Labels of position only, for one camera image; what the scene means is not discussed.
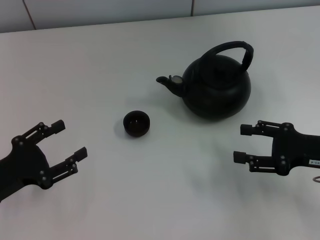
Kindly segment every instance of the label sticker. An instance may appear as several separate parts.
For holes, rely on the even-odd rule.
[[[309,165],[317,165],[320,166],[320,161],[319,160],[309,160]]]

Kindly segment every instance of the kettle lid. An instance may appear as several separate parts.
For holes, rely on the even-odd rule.
[[[244,48],[245,55],[242,64],[231,57],[217,55],[218,53],[234,48]],[[204,83],[215,89],[231,87],[239,74],[244,73],[250,66],[254,55],[252,46],[244,41],[223,43],[207,51],[198,62],[198,73]]]

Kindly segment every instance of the white table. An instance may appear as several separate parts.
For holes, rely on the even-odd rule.
[[[0,153],[38,122],[66,130],[39,144],[53,166],[86,146],[79,172],[0,204],[3,240],[318,240],[320,175],[250,173],[233,151],[271,154],[241,124],[291,122],[320,135],[320,7],[0,34]],[[156,83],[210,48],[246,41],[251,97],[207,123]],[[240,61],[244,51],[224,54]],[[123,117],[145,111],[148,134]]]

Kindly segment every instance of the kettle body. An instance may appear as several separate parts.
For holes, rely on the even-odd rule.
[[[242,64],[217,54],[232,48],[245,49]],[[182,77],[161,76],[156,81],[181,97],[194,114],[208,120],[228,118],[238,113],[250,97],[251,82],[247,69],[253,52],[253,48],[243,41],[227,42],[191,63]]]

